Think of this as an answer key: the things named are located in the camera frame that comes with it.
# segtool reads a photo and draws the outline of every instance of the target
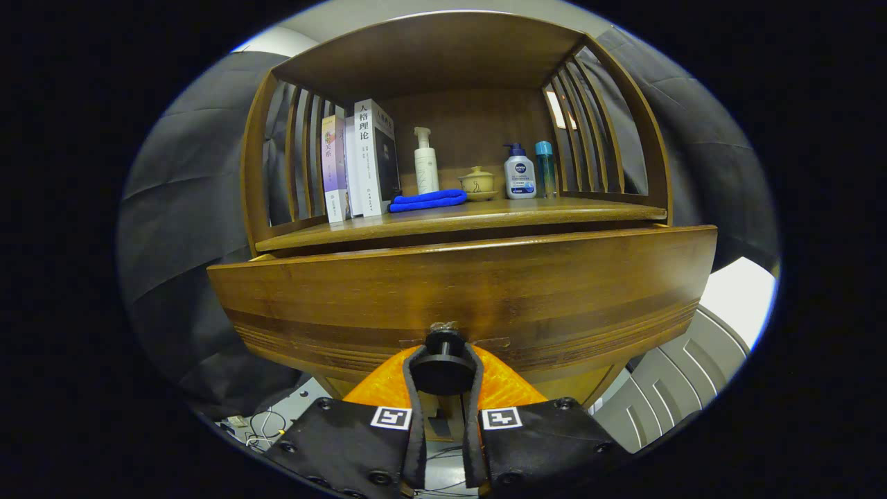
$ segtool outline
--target white book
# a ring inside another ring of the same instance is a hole
[[[345,118],[345,171],[348,174],[348,199],[351,203],[351,216],[364,214],[361,208],[360,175],[357,161],[357,142],[354,137],[354,116]]]
[[[372,99],[354,105],[360,204],[364,217],[381,215],[400,193],[394,122]]]

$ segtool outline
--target book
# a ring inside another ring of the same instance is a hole
[[[360,183],[357,169],[357,144],[354,137],[354,116],[345,118],[345,173],[348,177],[348,201],[351,216],[360,217],[364,210],[360,204]]]
[[[345,172],[345,120],[332,115],[320,124],[322,156],[320,160],[326,197],[326,216],[330,223],[350,218],[348,176]]]
[[[394,122],[372,99],[355,103],[354,116],[361,208],[381,215],[401,192]]]

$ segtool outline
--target pump bottle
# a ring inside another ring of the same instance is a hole
[[[413,157],[416,160],[416,186],[419,188],[419,194],[439,191],[437,157],[435,156],[435,150],[428,143],[428,136],[431,135],[431,130],[417,126],[413,129],[413,133],[419,138],[419,148],[413,153]]]

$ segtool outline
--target blue bottle cap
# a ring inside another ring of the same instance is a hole
[[[540,154],[554,154],[552,145],[547,140],[536,143],[536,155]]]

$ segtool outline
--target wooden shelf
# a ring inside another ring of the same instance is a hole
[[[433,91],[538,90],[584,35],[504,12],[427,12],[315,45],[272,72],[344,107]]]
[[[466,202],[459,206],[388,213],[308,227],[258,242],[255,248],[271,251],[412,234],[572,222],[663,220],[666,217],[667,212],[662,208],[582,198]]]

